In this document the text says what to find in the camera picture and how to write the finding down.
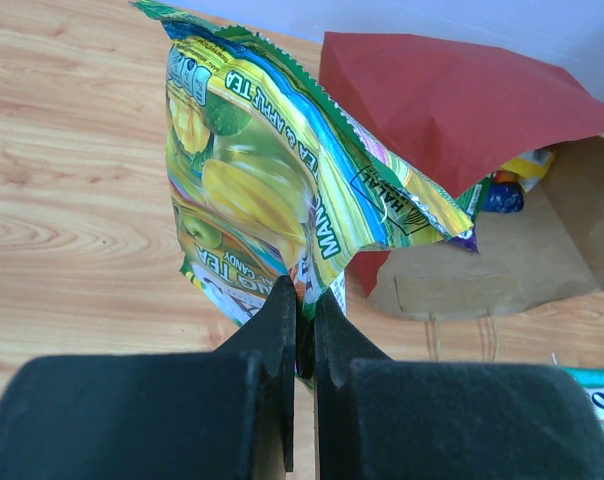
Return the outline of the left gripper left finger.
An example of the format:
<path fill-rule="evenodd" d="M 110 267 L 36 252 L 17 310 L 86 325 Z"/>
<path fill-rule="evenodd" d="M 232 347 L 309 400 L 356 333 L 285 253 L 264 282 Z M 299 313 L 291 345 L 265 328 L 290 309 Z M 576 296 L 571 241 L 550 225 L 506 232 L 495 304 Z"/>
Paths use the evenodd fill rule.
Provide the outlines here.
<path fill-rule="evenodd" d="M 210 352 L 44 356 L 0 397 L 0 479 L 282 479 L 293 469 L 288 278 Z"/>

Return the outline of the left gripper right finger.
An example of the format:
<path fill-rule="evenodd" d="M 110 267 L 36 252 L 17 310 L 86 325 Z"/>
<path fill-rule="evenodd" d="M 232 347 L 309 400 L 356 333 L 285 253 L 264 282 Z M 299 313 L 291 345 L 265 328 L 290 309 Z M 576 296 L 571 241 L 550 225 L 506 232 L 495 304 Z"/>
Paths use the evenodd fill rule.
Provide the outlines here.
<path fill-rule="evenodd" d="M 604 433 L 561 368 L 394 360 L 331 293 L 314 353 L 320 479 L 604 479 Z"/>

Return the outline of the green Fox's candy packet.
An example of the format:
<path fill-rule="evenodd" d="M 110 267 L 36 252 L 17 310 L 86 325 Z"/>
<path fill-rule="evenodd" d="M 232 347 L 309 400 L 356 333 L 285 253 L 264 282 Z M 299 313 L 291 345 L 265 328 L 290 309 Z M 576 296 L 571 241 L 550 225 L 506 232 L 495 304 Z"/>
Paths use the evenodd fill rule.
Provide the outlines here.
<path fill-rule="evenodd" d="M 290 277 L 309 382 L 317 302 L 343 293 L 355 255 L 448 240 L 472 219 L 263 35 L 157 1 L 137 8 L 170 40 L 166 170 L 182 274 L 239 325 Z"/>

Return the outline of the red brown paper bag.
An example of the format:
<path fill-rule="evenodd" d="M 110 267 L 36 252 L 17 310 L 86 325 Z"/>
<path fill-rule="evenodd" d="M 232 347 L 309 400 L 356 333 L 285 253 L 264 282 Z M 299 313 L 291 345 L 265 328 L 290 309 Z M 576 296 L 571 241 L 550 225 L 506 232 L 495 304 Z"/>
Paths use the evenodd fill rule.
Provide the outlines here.
<path fill-rule="evenodd" d="M 356 255 L 381 310 L 437 324 L 604 290 L 604 102 L 565 69 L 499 47 L 329 32 L 319 80 L 474 222 L 478 254 L 448 240 Z M 556 158 L 529 192 L 493 181 L 544 148 Z"/>

